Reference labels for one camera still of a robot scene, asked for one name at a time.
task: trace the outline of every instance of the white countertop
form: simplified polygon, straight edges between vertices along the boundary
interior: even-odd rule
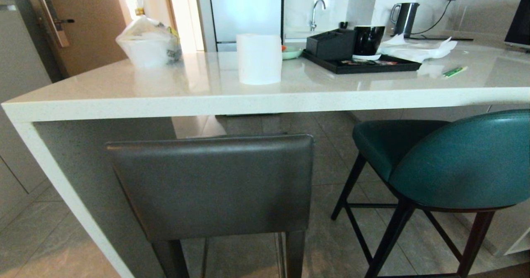
[[[446,72],[469,69],[451,78]],[[236,53],[191,53],[176,66],[135,70],[128,60],[2,104],[13,122],[253,114],[530,103],[530,55],[459,42],[419,72],[337,75],[304,58],[286,60],[282,81],[251,86]]]

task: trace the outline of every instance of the small bowl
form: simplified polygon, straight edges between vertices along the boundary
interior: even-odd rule
[[[283,59],[293,59],[301,55],[302,49],[298,47],[287,46],[284,51],[282,51]]]

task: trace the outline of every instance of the black organizer box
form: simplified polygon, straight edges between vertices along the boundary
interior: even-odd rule
[[[334,29],[307,38],[306,51],[323,60],[349,59],[354,53],[357,32]]]
[[[395,61],[395,65],[373,65],[373,66],[350,66],[347,63],[343,63],[344,60],[351,60],[352,56],[348,59],[335,59],[335,60],[323,60],[320,59],[305,49],[301,53],[302,57],[305,57],[335,74],[355,74],[355,73],[379,73],[379,72],[400,72],[400,71],[416,71],[422,65],[415,61],[392,57],[388,55],[381,55],[379,60],[382,61]]]

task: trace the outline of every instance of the footrest bar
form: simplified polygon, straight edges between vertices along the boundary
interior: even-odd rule
[[[348,203],[350,208],[397,208],[397,204]]]

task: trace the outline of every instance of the television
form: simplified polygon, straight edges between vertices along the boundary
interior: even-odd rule
[[[521,0],[519,3],[504,42],[530,49],[530,0]]]

